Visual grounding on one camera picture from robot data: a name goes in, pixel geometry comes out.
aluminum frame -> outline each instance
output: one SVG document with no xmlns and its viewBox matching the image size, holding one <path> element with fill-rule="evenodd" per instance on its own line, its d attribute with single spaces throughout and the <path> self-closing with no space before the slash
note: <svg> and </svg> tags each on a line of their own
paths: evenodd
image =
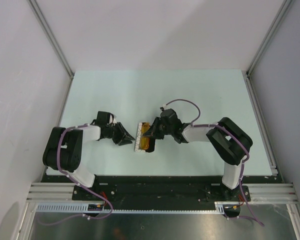
<svg viewBox="0 0 300 240">
<path fill-rule="evenodd" d="M 53 34 L 51 28 L 46 21 L 44 14 L 40 10 L 40 7 L 36 0 L 27 0 L 34 15 L 36 16 L 39 24 L 41 25 L 46 37 L 55 54 L 62 63 L 64 69 L 66 70 L 69 78 L 72 80 L 74 72 L 71 70 L 68 61 L 66 60 L 65 55 L 60 48 L 55 35 Z M 266 36 L 264 37 L 257 53 L 255 54 L 249 68 L 247 69 L 246 74 L 244 74 L 244 81 L 247 87 L 248 94 L 252 103 L 252 107 L 257 119 L 257 123 L 261 132 L 262 140 L 266 148 L 266 152 L 269 159 L 269 164 L 272 169 L 272 174 L 278 174 L 276 160 L 271 146 L 269 136 L 267 134 L 267 128 L 264 122 L 264 118 L 261 112 L 261 108 L 258 104 L 258 100 L 249 79 L 249 76 L 254 71 L 256 65 L 258 64 L 260 58 L 267 49 L 270 41 L 273 39 L 275 33 L 278 31 L 283 19 L 285 18 L 287 12 L 291 8 L 294 0 L 285 0 L 278 11 L 275 19 L 273 20 L 271 27 L 269 28 Z M 296 195 L 293 184 L 246 184 L 250 190 L 251 202 L 252 204 L 286 204 L 289 211 L 290 219 L 298 240 L 300 240 L 300 204 L 298 202 L 298 197 Z M 72 201 L 72 192 L 74 188 L 74 183 L 33 183 L 26 204 L 23 210 L 22 218 L 18 225 L 18 231 L 15 234 L 15 240 L 27 240 L 31 234 L 32 223 L 35 220 L 35 213 L 38 206 L 42 205 L 67 205 L 67 206 L 82 206 L 86 203 L 85 201 Z M 216 202 L 215 205 L 218 208 L 224 202 Z"/>
<path fill-rule="evenodd" d="M 300 240 L 300 204 L 294 185 L 282 184 L 246 184 L 249 187 L 251 204 L 286 204 L 295 235 Z M 31 234 L 32 224 L 37 212 L 82 213 L 87 203 L 102 203 L 102 201 L 73 201 L 74 183 L 33 183 L 23 210 L 14 240 L 27 240 Z M 133 211 L 118 210 L 116 213 L 140 214 L 223 214 L 222 204 L 237 204 L 237 202 L 215 202 L 215 211 Z"/>
</svg>

white wall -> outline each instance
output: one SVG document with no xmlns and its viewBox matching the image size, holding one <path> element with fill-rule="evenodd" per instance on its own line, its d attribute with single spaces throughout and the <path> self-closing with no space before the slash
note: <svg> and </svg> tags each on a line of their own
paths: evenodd
<svg viewBox="0 0 300 240">
<path fill-rule="evenodd" d="M 300 0 L 282 23 L 252 80 L 287 182 L 300 201 Z"/>
<path fill-rule="evenodd" d="M 27 1 L 1 0 L 0 240 L 10 238 L 43 170 L 69 82 Z"/>
<path fill-rule="evenodd" d="M 38 0 L 74 70 L 246 70 L 283 0 Z"/>
</svg>

purple cable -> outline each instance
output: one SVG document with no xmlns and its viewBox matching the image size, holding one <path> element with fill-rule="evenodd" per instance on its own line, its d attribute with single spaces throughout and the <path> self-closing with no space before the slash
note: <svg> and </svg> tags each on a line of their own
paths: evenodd
<svg viewBox="0 0 300 240">
<path fill-rule="evenodd" d="M 169 104 L 172 104 L 173 102 L 177 102 L 177 101 L 183 101 L 183 102 L 190 103 L 190 104 L 192 104 L 193 106 L 195 106 L 196 109 L 198 109 L 198 112 L 199 112 L 198 116 L 197 116 L 194 120 L 192 120 L 192 121 L 190 122 L 191 126 L 193 126 L 193 125 L 194 125 L 194 122 L 197 121 L 197 120 L 200 118 L 200 115 L 201 115 L 200 108 L 199 108 L 194 102 L 189 101 L 189 100 L 186 100 L 186 99 L 182 99 L 182 98 L 178 98 L 178 99 L 172 100 L 172 101 L 166 103 L 165 105 L 168 106 Z"/>
<path fill-rule="evenodd" d="M 45 222 L 42 222 L 40 221 L 40 219 L 37 217 L 36 218 L 36 221 L 40 224 L 40 225 L 43 225 L 43 226 L 54 226 L 54 225 L 58 225 L 58 224 L 61 224 L 69 219 L 72 219 L 72 218 L 76 218 L 76 217 L 79 217 L 79 216 L 82 216 L 82 214 L 75 214 L 75 215 L 71 215 L 71 216 L 68 216 L 60 221 L 56 221 L 56 222 L 52 222 L 52 223 L 45 223 Z"/>
<path fill-rule="evenodd" d="M 244 190 L 242 188 L 242 178 L 243 178 L 243 175 L 244 175 L 245 162 L 248 161 L 249 158 L 250 158 L 249 152 L 247 151 L 247 149 L 245 148 L 245 146 L 243 146 L 243 144 L 231 132 L 229 132 L 227 129 L 225 129 L 224 127 L 222 127 L 220 125 L 217 125 L 217 124 L 198 124 L 198 125 L 194 125 L 193 127 L 194 128 L 199 128 L 199 127 L 205 127 L 205 128 L 213 127 L 213 128 L 218 128 L 218 129 L 224 131 L 227 135 L 229 135 L 242 148 L 242 150 L 244 151 L 244 153 L 246 155 L 246 158 L 244 160 L 242 160 L 241 171 L 240 171 L 240 176 L 239 176 L 239 188 L 240 188 L 243 200 L 245 201 L 245 204 L 248 207 L 248 209 L 249 209 L 249 211 L 250 211 L 250 213 L 252 214 L 253 217 L 250 217 L 250 216 L 239 216 L 239 218 L 240 219 L 252 219 L 252 220 L 256 221 L 258 224 L 260 224 L 262 227 L 264 227 L 265 225 L 256 217 L 256 215 L 254 214 L 254 211 L 252 211 L 252 209 L 251 209 L 251 207 L 250 207 L 250 205 L 249 205 L 249 203 L 248 203 L 248 201 L 246 199 Z"/>
<path fill-rule="evenodd" d="M 80 126 L 71 126 L 71 127 L 68 127 L 66 130 L 63 131 L 63 133 L 61 134 L 61 137 L 60 137 L 60 140 L 59 140 L 59 143 L 58 143 L 58 147 L 57 147 L 57 150 L 56 150 L 56 165 L 57 165 L 57 168 L 59 170 L 60 173 L 66 175 L 72 182 L 74 182 L 76 185 L 80 186 L 81 188 L 83 188 L 84 190 L 88 191 L 89 193 L 91 193 L 92 195 L 95 195 L 97 196 L 98 198 L 104 200 L 105 202 L 108 203 L 108 205 L 110 206 L 110 212 L 108 212 L 106 215 L 104 216 L 100 216 L 100 217 L 97 217 L 97 216 L 88 216 L 88 219 L 105 219 L 107 218 L 114 210 L 114 207 L 112 206 L 111 202 L 106 199 L 105 197 L 95 193 L 94 191 L 90 190 L 88 187 L 84 186 L 84 185 L 81 185 L 77 180 L 75 180 L 73 177 L 71 177 L 66 171 L 63 171 L 62 168 L 61 168 L 61 164 L 60 164 L 60 155 L 61 155 L 61 146 L 62 146 L 62 142 L 64 140 L 64 137 L 66 135 L 67 132 L 73 130 L 73 129 L 81 129 L 81 128 L 85 128 L 85 127 L 88 127 L 89 124 L 84 124 L 84 125 L 80 125 Z M 60 224 L 60 223 L 63 223 L 64 221 L 67 221 L 69 219 L 72 219 L 74 217 L 79 217 L 79 216 L 82 216 L 82 214 L 75 214 L 75 215 L 71 215 L 69 217 L 66 217 L 60 221 L 57 221 L 57 222 L 53 222 L 53 223 L 44 223 L 44 222 L 41 222 L 39 219 L 37 219 L 38 223 L 40 223 L 41 225 L 44 225 L 44 226 L 53 226 L 53 225 L 57 225 L 57 224 Z"/>
</svg>

